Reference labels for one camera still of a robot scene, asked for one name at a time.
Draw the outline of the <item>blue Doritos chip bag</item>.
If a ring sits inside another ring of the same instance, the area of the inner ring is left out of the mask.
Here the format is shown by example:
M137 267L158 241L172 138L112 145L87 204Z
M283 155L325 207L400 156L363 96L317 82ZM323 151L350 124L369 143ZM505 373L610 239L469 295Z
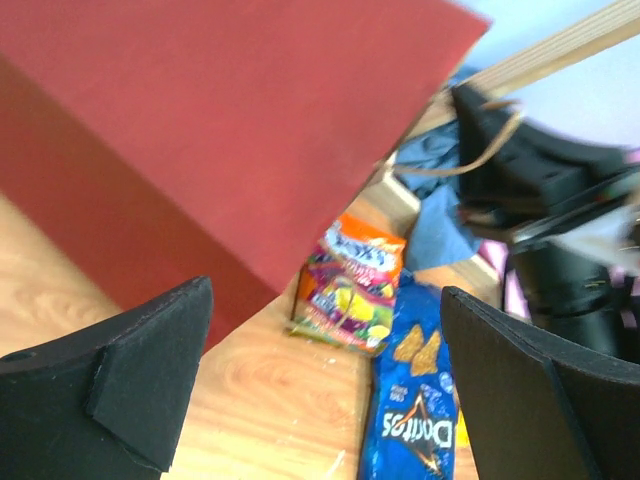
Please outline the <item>blue Doritos chip bag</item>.
M454 477L458 407L440 306L439 288L402 273L387 346L372 360L359 479Z

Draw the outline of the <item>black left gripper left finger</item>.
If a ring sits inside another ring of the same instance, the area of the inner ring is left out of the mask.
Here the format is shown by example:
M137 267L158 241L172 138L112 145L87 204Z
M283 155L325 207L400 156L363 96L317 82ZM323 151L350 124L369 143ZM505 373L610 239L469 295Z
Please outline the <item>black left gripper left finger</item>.
M158 479L174 460L213 311L196 277L1 359L4 479Z

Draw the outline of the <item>orange Fox's candy bag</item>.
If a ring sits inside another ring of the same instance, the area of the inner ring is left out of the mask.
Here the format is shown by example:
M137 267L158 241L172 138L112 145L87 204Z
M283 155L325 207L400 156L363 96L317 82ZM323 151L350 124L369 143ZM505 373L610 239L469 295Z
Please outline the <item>orange Fox's candy bag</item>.
M378 355L392 330L405 245L402 238L342 214L300 271L289 332Z

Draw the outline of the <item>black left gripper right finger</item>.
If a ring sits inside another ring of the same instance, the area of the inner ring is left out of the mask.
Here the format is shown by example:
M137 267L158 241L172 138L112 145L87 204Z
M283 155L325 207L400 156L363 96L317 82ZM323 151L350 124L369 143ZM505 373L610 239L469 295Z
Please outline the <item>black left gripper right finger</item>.
M441 322L482 479L636 479L639 366L457 287Z

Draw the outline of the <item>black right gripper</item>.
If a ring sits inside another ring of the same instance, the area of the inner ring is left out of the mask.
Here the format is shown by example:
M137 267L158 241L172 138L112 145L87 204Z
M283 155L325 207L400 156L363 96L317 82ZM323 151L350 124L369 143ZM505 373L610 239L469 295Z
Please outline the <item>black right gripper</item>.
M521 123L482 166L459 177L467 210L499 219L564 215L625 196L625 152L585 144ZM605 265L534 239L514 247L513 269L537 327L618 358L639 356L639 277L615 280Z

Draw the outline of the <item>red paper bag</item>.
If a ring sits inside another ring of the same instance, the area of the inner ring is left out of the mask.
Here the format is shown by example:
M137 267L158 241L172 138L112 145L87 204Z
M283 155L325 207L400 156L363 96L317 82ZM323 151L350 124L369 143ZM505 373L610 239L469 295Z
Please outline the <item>red paper bag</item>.
M1 190L119 306L276 298L488 30L450 1L5 1Z

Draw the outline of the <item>small yellow snack packet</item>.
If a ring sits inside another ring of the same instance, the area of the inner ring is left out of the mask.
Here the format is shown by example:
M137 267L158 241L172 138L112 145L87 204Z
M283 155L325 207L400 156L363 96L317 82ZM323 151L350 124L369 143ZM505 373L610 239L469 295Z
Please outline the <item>small yellow snack packet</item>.
M470 439L469 439L465 418L462 411L458 413L455 432L456 432L456 446L460 448L469 447Z

